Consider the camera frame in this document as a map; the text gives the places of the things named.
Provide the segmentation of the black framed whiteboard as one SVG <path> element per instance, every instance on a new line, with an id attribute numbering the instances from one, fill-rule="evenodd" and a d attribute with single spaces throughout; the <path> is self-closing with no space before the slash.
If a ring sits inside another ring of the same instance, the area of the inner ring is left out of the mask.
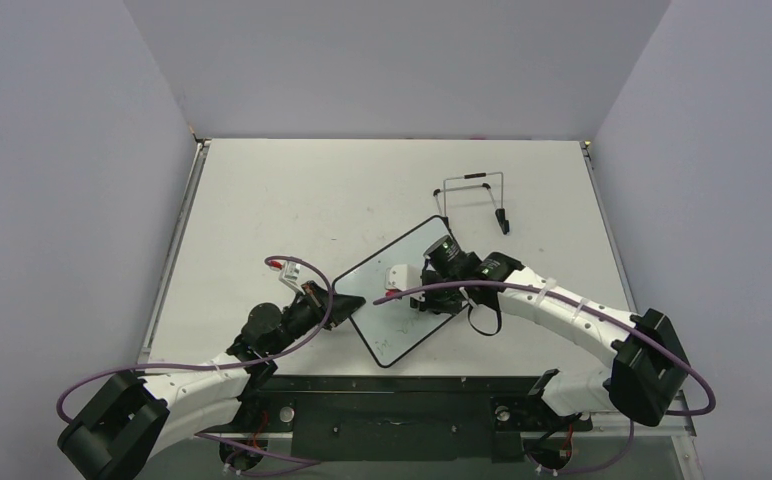
<path id="1" fill-rule="evenodd" d="M 408 297 L 376 305 L 392 287 L 391 276 L 409 273 L 401 289 L 420 283 L 423 253 L 450 229 L 443 217 L 425 219 L 367 255 L 333 281 L 338 294 L 360 297 L 365 304 L 350 316 L 375 363 L 389 368 L 455 317 L 453 313 L 422 312 Z"/>

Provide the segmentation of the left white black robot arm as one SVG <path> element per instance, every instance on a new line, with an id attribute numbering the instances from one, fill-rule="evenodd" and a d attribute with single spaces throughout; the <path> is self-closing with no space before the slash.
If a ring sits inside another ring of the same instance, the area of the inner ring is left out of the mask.
<path id="1" fill-rule="evenodd" d="M 196 433 L 227 423 L 247 430 L 259 420 L 261 405 L 246 392 L 276 372 L 275 356 L 318 326 L 341 324 L 365 303 L 308 281 L 285 307 L 258 304 L 233 343 L 194 369 L 110 376 L 69 421 L 57 446 L 86 479 L 133 479 L 152 456 Z"/>

